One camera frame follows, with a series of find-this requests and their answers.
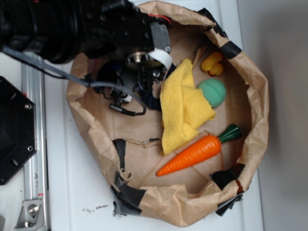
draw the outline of yellow cloth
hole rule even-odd
[[[184,59],[162,85],[163,155],[191,141],[199,134],[197,128],[215,116],[202,90],[194,86],[192,66]]]

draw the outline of hexagonal plate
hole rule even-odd
[[[35,153],[35,105],[0,76],[0,185]]]

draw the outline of toy carrot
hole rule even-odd
[[[221,144],[241,136],[242,133],[235,124],[231,124],[220,136],[204,136],[171,159],[156,175],[160,177],[205,161],[221,151]]]

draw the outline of brown paper bag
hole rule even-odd
[[[226,99],[215,109],[216,117],[199,128],[194,141],[209,132],[220,134],[231,123],[241,128],[243,136],[223,144],[221,153],[207,161],[157,177],[156,171],[180,152],[159,155],[161,112],[148,109],[146,115],[136,117],[120,114],[109,109],[110,101],[101,94],[73,82],[68,85],[67,100],[80,134],[115,193],[116,211],[187,226],[248,189],[268,144],[268,82],[206,10],[196,13],[159,1],[139,8],[171,18],[171,56],[175,65],[184,58],[193,61],[196,86],[210,78],[201,70],[201,62],[213,51],[225,57],[218,79],[226,86]],[[95,75],[102,64],[80,54],[71,74],[83,78],[90,66]],[[128,107],[141,110],[134,101]]]

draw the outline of green ball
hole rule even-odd
[[[204,97],[212,108],[219,106],[224,101],[227,94],[223,83],[215,78],[202,81],[198,88],[202,90]]]

